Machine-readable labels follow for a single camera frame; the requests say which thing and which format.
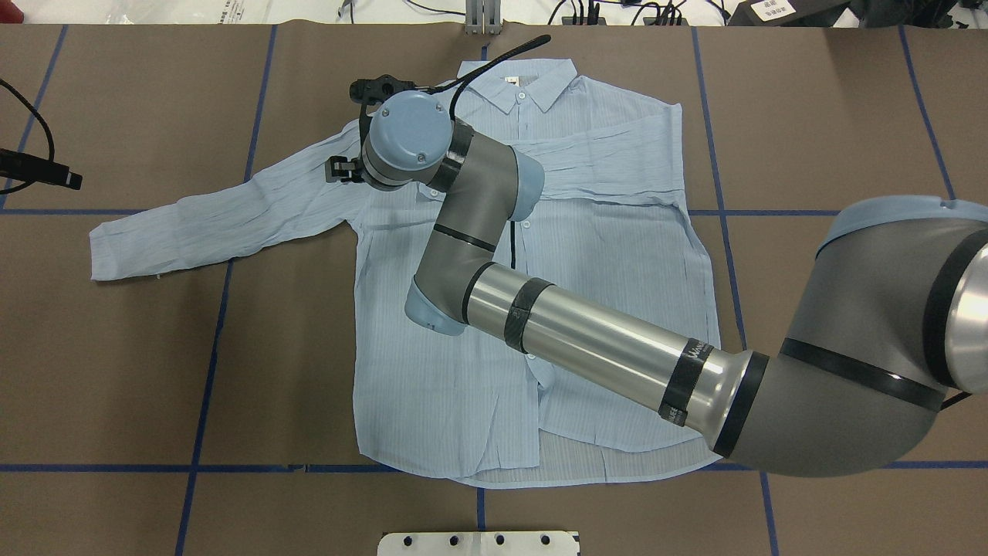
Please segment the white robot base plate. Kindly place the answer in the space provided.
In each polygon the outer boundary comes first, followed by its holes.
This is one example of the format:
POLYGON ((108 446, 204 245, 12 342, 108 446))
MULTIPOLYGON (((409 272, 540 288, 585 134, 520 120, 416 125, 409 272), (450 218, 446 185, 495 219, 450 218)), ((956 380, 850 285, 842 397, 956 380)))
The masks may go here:
POLYGON ((385 534, 377 555, 581 555, 571 531, 453 531, 385 534))

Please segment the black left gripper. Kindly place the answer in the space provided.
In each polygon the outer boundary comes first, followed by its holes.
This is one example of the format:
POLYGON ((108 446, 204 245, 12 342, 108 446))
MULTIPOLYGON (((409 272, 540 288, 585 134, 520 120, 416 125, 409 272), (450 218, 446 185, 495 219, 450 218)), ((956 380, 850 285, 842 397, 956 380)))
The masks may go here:
POLYGON ((1 149, 1 177, 20 182, 6 191, 21 191, 35 183, 79 191, 83 184, 83 176, 63 163, 10 149, 1 149))

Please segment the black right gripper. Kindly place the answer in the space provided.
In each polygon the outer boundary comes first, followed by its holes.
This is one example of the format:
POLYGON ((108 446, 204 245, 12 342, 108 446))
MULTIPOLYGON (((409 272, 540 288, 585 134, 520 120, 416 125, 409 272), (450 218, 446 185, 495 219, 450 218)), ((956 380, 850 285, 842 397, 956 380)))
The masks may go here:
POLYGON ((389 178, 377 178, 371 173, 370 165, 364 162, 364 141, 367 139, 373 116, 371 107, 380 106, 394 95, 405 91, 417 90, 418 86, 407 80, 399 80, 392 75, 384 74, 373 79, 357 79, 350 85, 350 99, 360 106, 357 117, 360 149, 355 158, 343 155, 330 156, 325 162, 325 179, 327 183, 366 183, 367 185, 392 185, 389 178))

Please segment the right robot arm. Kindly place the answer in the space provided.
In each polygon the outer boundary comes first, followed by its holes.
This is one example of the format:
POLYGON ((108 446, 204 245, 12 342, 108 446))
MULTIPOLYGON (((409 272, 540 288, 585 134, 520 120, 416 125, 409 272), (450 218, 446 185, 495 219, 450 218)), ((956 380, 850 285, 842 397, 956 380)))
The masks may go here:
POLYGON ((539 204, 657 205, 682 156, 662 122, 622 117, 548 140, 503 142, 456 113, 472 73, 445 86, 357 79, 359 149, 328 182, 442 206, 408 292, 410 320, 485 332, 697 432, 719 456, 793 477, 896 460, 923 439, 946 391, 986 391, 986 207, 924 195, 868 199, 837 215, 815 254, 779 354, 729 353, 495 263, 508 222, 539 204))

